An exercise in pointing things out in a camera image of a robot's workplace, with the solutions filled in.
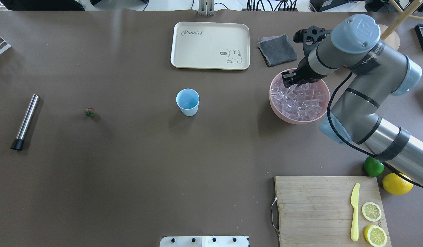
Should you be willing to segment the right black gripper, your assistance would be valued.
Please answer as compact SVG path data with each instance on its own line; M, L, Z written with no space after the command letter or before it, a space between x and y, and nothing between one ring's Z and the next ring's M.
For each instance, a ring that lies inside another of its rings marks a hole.
M298 87L305 83L313 83L321 80L321 75L316 73L309 65L308 57L304 57L294 72L284 71L281 73L285 88Z

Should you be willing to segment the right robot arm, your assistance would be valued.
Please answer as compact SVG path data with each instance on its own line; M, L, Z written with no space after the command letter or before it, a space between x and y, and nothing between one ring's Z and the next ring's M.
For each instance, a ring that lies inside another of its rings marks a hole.
M315 83L344 66L355 75L335 105L328 104L324 134L386 163L423 187L423 142L376 111L389 95L401 95L422 76L421 67L386 45L375 20L365 14L346 18L333 30L311 26L296 33L304 58L282 72L285 87Z

